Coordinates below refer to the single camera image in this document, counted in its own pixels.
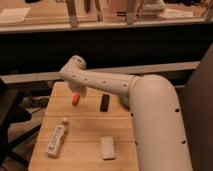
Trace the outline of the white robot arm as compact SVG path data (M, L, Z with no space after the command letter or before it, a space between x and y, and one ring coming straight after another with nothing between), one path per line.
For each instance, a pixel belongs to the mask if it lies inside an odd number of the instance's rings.
M193 171L179 99L168 79L89 71L78 55L59 75L72 91L90 87L129 99L139 171Z

